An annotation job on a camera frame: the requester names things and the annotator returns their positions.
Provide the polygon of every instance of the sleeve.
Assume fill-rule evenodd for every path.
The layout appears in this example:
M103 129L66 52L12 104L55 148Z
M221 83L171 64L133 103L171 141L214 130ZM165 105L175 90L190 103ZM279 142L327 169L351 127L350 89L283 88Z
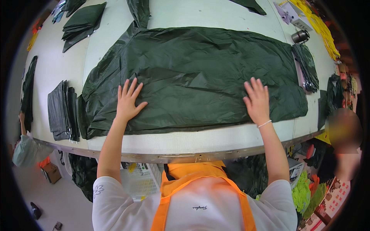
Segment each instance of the sleeve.
M29 152L31 152L31 142L32 139L29 138L28 136L21 135L21 140L17 144L16 148L14 149L13 153L13 158L12 161L13 163L18 166L18 167L28 167L29 163L27 163L27 156Z
M110 176L102 176L93 185L92 225L94 230L110 230L123 214L124 210L134 203L121 183Z
M287 230L296 230L297 213L292 190L286 180L275 180L262 192L260 202L270 208L272 221L283 223Z

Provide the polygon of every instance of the silver bracelet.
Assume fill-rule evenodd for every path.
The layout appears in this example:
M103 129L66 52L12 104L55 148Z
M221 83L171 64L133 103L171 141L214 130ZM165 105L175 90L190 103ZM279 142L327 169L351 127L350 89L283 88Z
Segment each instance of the silver bracelet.
M263 123L263 124L261 124L261 125L257 126L257 128L260 128L260 127L262 127L262 126L264 126L264 125L266 125L266 124L270 123L271 121L272 121L272 120L269 120L269 121L267 121L266 123Z

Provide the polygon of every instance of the orange apron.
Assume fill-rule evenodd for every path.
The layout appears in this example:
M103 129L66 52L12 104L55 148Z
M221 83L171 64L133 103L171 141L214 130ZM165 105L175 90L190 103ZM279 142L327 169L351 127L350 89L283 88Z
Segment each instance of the orange apron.
M164 231L167 219L167 212L171 196L184 188L193 180L202 177L221 177L228 182L239 194L240 208L242 210L245 231L255 231L256 225L253 219L252 211L249 207L247 196L240 191L238 186L228 177L222 169L222 161L201 162L189 164L168 164L168 173L175 178L169 181L165 171L162 173L161 184L161 202L155 213L151 231Z

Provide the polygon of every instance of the hand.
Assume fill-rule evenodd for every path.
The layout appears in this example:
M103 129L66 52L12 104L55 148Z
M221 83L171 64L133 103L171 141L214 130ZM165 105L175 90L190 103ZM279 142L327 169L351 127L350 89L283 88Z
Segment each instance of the hand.
M19 118L19 122L24 123L24 113L23 112L19 113L18 118Z
M139 104L139 106L135 107L135 100L142 89L143 83L140 83L139 86L135 89L137 78L134 78L131 83L130 89L127 91L128 83L129 80L126 79L126 82L123 85L123 89L121 86L118 86L118 103L115 119L119 120L122 123L127 123L148 104L148 102L142 102L141 104Z
M247 107L248 114L257 126L270 120L269 90L263 87L261 79L250 79L252 86L244 83L249 97L244 97L243 101Z

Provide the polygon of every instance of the left hand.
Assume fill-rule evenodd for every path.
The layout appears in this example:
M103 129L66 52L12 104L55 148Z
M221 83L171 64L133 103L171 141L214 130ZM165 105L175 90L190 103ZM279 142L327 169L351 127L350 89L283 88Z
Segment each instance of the left hand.
M23 112L19 113L18 118L19 118L19 122L24 123L24 113Z
M143 83L135 89L137 78L131 83L130 88L128 88L129 80L126 79L123 88L118 86L118 103L117 103L117 114L115 119L122 123L127 123L130 119L135 117L147 104L148 102L142 102L139 106L135 106L135 100L138 97Z

